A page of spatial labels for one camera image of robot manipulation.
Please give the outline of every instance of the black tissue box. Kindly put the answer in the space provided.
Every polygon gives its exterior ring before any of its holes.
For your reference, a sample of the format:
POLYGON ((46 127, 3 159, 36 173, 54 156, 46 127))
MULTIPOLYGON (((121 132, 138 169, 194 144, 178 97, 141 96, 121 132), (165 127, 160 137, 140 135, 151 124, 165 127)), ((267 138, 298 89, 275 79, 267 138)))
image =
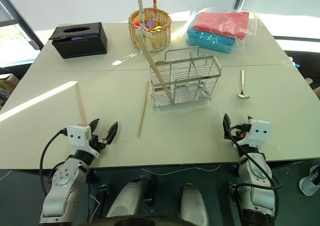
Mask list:
POLYGON ((62 58, 107 53, 107 37, 101 22, 57 27, 49 38, 62 58))

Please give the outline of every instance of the spoon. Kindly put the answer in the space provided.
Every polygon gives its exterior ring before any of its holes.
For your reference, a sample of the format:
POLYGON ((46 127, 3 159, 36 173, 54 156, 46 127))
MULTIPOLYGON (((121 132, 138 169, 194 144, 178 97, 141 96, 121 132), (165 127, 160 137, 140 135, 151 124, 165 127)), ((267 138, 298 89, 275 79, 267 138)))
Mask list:
POLYGON ((245 85, 245 71, 241 70, 241 85, 242 85, 242 90, 241 93, 238 94, 238 97, 244 98, 244 99, 250 99, 250 96, 244 94, 244 85, 245 85))

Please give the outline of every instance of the white shoe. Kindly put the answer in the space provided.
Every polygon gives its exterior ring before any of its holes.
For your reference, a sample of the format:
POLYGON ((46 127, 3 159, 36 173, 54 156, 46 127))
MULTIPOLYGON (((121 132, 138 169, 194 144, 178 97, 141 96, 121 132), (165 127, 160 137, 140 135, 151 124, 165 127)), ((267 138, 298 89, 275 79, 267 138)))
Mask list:
POLYGON ((320 166, 312 166, 309 175, 299 182, 299 188, 305 196, 314 195, 320 189, 320 166))

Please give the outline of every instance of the tissue box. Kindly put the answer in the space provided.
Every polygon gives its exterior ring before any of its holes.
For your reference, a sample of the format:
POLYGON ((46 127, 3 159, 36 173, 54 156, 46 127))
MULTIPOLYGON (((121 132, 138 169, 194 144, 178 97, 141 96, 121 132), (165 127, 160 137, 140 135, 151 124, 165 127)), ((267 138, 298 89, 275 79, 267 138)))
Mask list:
POLYGON ((19 83, 14 74, 0 75, 0 100, 6 101, 19 83))
POLYGON ((101 22, 57 27, 49 40, 64 59, 107 53, 101 22))

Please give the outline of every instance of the metal utensil holder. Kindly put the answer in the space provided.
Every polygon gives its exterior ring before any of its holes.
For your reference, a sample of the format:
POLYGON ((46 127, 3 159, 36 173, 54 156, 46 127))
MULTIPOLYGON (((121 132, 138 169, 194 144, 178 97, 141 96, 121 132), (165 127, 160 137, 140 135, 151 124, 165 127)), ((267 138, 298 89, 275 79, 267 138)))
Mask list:
POLYGON ((212 92, 222 74, 221 66, 216 57, 199 55, 199 47, 168 50, 165 52, 164 61, 158 61, 155 64, 164 83, 159 82, 156 74, 150 68, 154 108, 211 100, 212 92), (192 50, 197 51, 196 57, 193 57, 192 50), (186 52, 188 52, 188 58, 178 58, 186 52), (168 60, 168 55, 178 59, 168 60), (164 91, 163 85, 170 91, 172 100, 164 91))

